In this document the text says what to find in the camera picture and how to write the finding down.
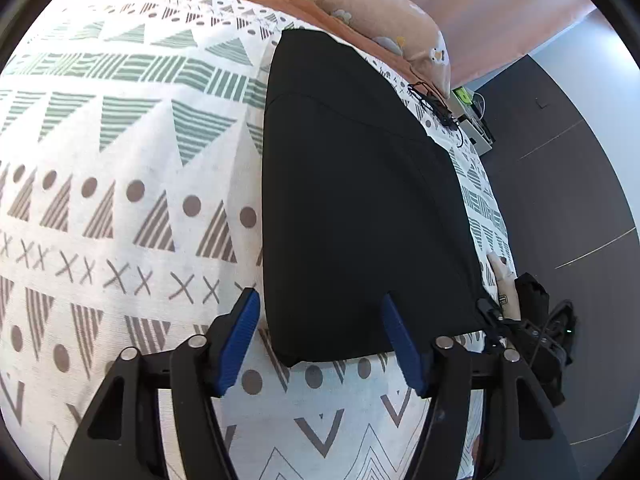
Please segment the green object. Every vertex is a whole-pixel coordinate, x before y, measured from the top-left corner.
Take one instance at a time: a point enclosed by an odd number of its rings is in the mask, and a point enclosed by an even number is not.
[[[470,105],[472,103],[471,96],[466,91],[466,88],[461,86],[460,88],[456,88],[453,93],[460,99],[464,104]]]

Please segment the dark floor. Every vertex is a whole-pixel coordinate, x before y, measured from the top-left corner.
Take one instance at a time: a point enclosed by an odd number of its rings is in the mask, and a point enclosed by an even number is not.
[[[640,392],[640,244],[609,159],[578,110],[529,56],[485,84],[494,148],[482,156],[519,274],[554,306],[574,301],[575,363],[557,409],[584,480],[625,439]]]

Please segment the curtain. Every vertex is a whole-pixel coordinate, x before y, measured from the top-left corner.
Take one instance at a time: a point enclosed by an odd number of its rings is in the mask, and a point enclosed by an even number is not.
[[[531,52],[589,14],[590,0],[412,0],[440,26],[451,87]]]

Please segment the black pants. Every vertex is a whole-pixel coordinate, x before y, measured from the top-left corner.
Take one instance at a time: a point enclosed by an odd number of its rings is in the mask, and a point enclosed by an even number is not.
[[[284,364],[391,350],[379,315],[387,292],[418,350],[484,327],[449,155],[352,48],[283,33],[262,164],[264,303]]]

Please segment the bed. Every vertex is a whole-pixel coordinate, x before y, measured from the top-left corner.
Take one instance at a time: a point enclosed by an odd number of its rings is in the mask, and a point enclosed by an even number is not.
[[[483,284],[513,269],[482,163],[408,91],[401,60],[306,0],[54,0],[0,76],[0,407],[55,480],[84,410],[127,346],[174,348],[262,292],[260,164],[270,59],[286,28],[357,52],[450,155]],[[484,335],[460,335],[481,351]],[[263,318],[214,400],[239,478],[401,479],[428,401],[392,353],[284,367]],[[162,439],[184,479],[171,398]],[[458,478],[473,475],[472,393]]]

